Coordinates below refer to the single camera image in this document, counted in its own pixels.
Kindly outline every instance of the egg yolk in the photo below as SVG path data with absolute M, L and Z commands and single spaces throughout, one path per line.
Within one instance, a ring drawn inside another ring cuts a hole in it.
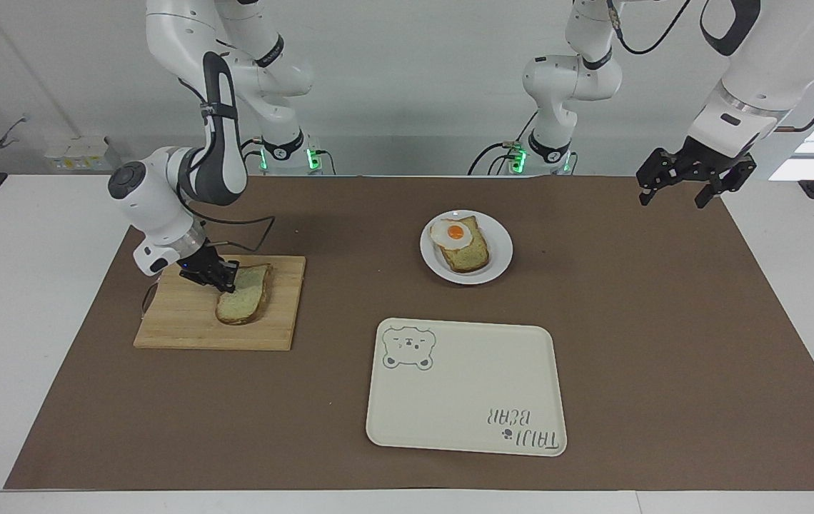
M 457 225 L 448 227 L 448 237 L 453 238 L 453 240 L 463 238 L 463 228 L 458 227 Z

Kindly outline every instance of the white wall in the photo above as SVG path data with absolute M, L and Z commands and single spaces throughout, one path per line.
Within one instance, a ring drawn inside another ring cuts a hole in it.
M 533 111 L 525 62 L 568 51 L 567 0 L 267 2 L 290 48 L 315 65 L 315 88 L 295 104 L 341 173 L 465 172 Z M 625 81 L 612 101 L 573 105 L 579 172 L 628 175 L 656 146 L 679 148 L 727 67 L 698 32 L 702 4 L 656 52 L 616 50 Z M 627 7 L 630 44 L 654 41 L 679 6 Z M 0 0 L 0 133 L 23 111 L 33 116 L 16 131 L 24 143 L 0 153 L 0 169 L 42 172 L 46 141 L 75 133 L 110 136 L 128 158 L 201 142 L 197 102 L 146 50 L 144 12 L 142 0 Z M 813 111 L 814 89 L 790 121 Z M 250 118 L 243 127 L 257 132 Z M 759 175 L 802 140 L 758 144 Z

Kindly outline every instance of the brown paper table cover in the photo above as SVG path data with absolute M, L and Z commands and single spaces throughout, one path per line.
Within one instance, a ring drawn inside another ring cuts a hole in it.
M 695 192 L 642 208 L 632 178 L 252 178 L 201 209 L 277 215 L 263 253 L 308 258 L 292 351 L 133 348 L 150 279 L 129 231 L 6 488 L 814 490 L 814 362 L 723 203 L 698 211 Z M 420 231 L 452 208 L 508 229 L 504 276 L 426 268 Z M 263 227 L 208 230 L 254 244 Z M 372 445 L 390 316 L 550 331 L 566 452 Z

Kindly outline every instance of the bread crust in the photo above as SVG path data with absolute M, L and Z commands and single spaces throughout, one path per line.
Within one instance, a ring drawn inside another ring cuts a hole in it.
M 462 222 L 463 224 L 467 225 L 470 228 L 471 233 L 473 234 L 473 238 L 479 238 L 480 243 L 483 244 L 483 251 L 484 251 L 484 258 L 480 263 L 477 263 L 475 266 L 470 267 L 459 267 L 458 263 L 456 263 L 457 256 L 462 253 L 463 251 L 468 251 L 470 246 L 468 245 L 465 248 L 460 248 L 459 250 L 447 250 L 447 248 L 442 247 L 435 241 L 436 246 L 439 247 L 439 251 L 442 253 L 442 256 L 448 263 L 448 267 L 455 273 L 472 273 L 476 272 L 477 270 L 483 269 L 486 267 L 486 264 L 489 264 L 489 245 L 486 243 L 486 238 L 483 237 L 483 232 L 480 231 L 480 225 L 476 222 L 476 216 L 468 216 L 462 219 L 449 219 L 449 221 L 458 221 Z
M 258 299 L 258 303 L 254 310 L 250 313 L 249 316 L 245 316 L 245 318 L 222 318 L 220 316 L 220 302 L 223 298 L 223 295 L 228 295 L 228 293 L 222 293 L 220 295 L 220 299 L 217 300 L 217 308 L 216 308 L 216 316 L 217 319 L 224 325 L 248 325 L 249 323 L 253 323 L 258 318 L 261 317 L 261 314 L 264 312 L 264 309 L 267 308 L 267 302 L 270 300 L 270 280 L 271 274 L 273 273 L 273 266 L 271 264 L 259 264 L 259 266 L 245 266 L 244 268 L 240 268 L 239 271 L 244 269 L 251 269 L 251 268 L 258 268 L 258 267 L 266 267 L 264 270 L 264 277 L 261 279 L 261 297 Z

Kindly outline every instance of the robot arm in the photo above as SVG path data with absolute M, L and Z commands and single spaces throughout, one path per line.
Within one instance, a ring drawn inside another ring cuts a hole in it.
M 110 178 L 109 194 L 145 234 L 134 253 L 142 272 L 153 276 L 178 263 L 181 276 L 231 292 L 238 263 L 221 259 L 208 244 L 204 225 L 183 201 L 226 206 L 243 193 L 248 176 L 236 95 L 263 113 L 264 146 L 270 150 L 272 137 L 279 137 L 283 143 L 276 147 L 290 148 L 286 160 L 298 166 L 295 157 L 305 136 L 296 115 L 267 98 L 273 95 L 282 102 L 283 96 L 305 94 L 311 72 L 283 51 L 283 39 L 264 20 L 259 0 L 147 0 L 146 38 L 159 63 L 201 101 L 205 146 L 160 148 L 142 161 L 127 163 Z M 286 145 L 283 138 L 289 134 L 300 146 Z
M 622 0 L 623 3 L 645 0 Z M 574 56 L 538 56 L 524 69 L 524 88 L 537 102 L 534 128 L 524 140 L 528 173 L 556 173 L 571 145 L 578 117 L 567 110 L 569 100 L 607 100 L 623 79 L 613 58 L 613 24 L 606 0 L 579 0 L 566 25 L 566 40 Z
M 711 91 L 677 153 L 656 149 L 636 173 L 648 205 L 658 189 L 683 180 L 708 182 L 698 208 L 736 191 L 756 167 L 750 147 L 769 136 L 814 82 L 814 1 L 730 0 L 735 16 L 708 43 L 730 66 Z
M 286 48 L 283 36 L 263 13 L 260 0 L 217 0 L 222 26 L 233 45 L 226 60 L 236 94 L 254 111 L 264 152 L 261 171 L 303 175 L 315 171 L 311 137 L 299 126 L 286 99 L 312 89 L 312 68 Z

